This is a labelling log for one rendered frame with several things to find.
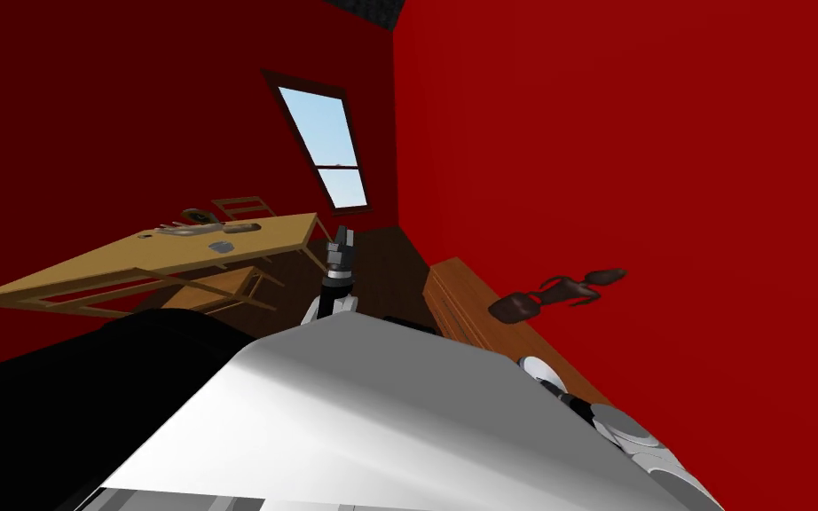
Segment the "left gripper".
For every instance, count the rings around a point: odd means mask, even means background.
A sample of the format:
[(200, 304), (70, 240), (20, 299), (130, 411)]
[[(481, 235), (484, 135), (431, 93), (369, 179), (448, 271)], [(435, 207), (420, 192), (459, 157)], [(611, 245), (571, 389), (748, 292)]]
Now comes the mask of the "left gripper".
[(340, 225), (334, 243), (326, 244), (326, 267), (333, 273), (350, 273), (355, 259), (354, 231)]

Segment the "brown framed window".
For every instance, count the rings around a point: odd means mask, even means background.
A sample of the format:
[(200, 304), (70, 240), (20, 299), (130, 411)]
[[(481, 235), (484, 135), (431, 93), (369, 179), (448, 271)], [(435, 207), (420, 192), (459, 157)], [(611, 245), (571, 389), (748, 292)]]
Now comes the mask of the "brown framed window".
[(346, 90), (260, 70), (332, 216), (371, 212)]

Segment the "wooden chair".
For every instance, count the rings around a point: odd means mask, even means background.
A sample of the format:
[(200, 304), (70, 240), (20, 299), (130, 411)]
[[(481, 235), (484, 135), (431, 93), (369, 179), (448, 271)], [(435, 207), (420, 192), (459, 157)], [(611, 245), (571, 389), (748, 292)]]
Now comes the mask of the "wooden chair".
[(211, 202), (231, 220), (276, 216), (259, 196), (218, 199)]

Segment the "brown wooden sideboard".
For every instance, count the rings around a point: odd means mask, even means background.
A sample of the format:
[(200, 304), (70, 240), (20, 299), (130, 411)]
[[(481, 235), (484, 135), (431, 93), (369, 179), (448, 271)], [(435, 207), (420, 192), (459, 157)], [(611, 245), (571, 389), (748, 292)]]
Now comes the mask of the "brown wooden sideboard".
[(517, 361), (534, 356), (547, 362), (568, 391), (592, 403), (606, 398), (554, 346), (526, 323), (506, 325), (487, 311), (498, 295), (459, 258), (430, 267), (423, 297), (443, 335)]

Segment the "grey cutlery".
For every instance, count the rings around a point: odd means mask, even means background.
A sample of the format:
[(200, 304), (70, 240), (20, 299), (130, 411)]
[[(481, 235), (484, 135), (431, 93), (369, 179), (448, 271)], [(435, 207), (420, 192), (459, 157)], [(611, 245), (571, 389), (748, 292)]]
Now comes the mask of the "grey cutlery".
[(224, 229), (224, 224), (180, 224), (174, 225), (161, 224), (159, 227), (153, 229), (155, 233), (166, 234), (171, 236), (178, 236), (178, 238), (191, 238), (191, 236), (198, 236), (212, 232), (221, 232)]

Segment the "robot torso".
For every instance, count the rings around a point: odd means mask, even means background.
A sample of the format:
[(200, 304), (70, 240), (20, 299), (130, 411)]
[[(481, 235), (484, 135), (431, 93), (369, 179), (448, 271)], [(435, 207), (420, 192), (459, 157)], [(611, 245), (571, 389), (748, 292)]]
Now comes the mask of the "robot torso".
[(510, 358), (354, 312), (251, 342), (104, 485), (427, 511), (687, 511)]

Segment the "dark brown sculpture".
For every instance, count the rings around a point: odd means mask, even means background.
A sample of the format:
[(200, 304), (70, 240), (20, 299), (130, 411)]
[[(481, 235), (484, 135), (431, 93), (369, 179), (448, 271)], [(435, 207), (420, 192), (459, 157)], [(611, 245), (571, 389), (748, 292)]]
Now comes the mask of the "dark brown sculpture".
[(558, 275), (540, 284), (537, 291), (514, 292), (501, 297), (488, 307), (488, 313), (502, 324), (521, 323), (538, 316), (549, 305), (567, 303), (575, 307), (593, 303), (602, 298), (597, 287), (619, 282), (626, 275), (623, 268), (590, 271), (579, 280)]

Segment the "light wooden table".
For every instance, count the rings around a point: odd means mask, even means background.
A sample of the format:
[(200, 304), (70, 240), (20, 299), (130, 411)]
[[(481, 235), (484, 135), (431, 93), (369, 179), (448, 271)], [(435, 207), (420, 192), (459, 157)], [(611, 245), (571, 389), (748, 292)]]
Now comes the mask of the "light wooden table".
[[(237, 234), (212, 232), (178, 238), (153, 230), (133, 234), (32, 275), (0, 286), (0, 308), (46, 311), (95, 318), (121, 318), (119, 310), (99, 307), (102, 302), (169, 286), (185, 286), (263, 309), (269, 304), (239, 290), (181, 278), (181, 273), (258, 257), (298, 251), (321, 270), (326, 266), (308, 249), (312, 232), (320, 225), (315, 213), (272, 216), (258, 220), (260, 231)], [(231, 242), (235, 249), (218, 254), (208, 246)]]

